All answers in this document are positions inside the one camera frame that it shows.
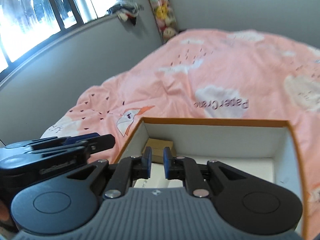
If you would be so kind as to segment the person's left hand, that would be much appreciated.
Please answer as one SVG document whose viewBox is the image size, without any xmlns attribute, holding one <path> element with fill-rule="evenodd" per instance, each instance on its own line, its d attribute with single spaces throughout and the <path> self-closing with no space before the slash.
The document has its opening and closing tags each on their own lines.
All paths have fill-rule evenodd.
<svg viewBox="0 0 320 240">
<path fill-rule="evenodd" d="M 10 212 L 7 206 L 0 200 L 0 221 L 7 222 L 10 220 Z"/>
</svg>

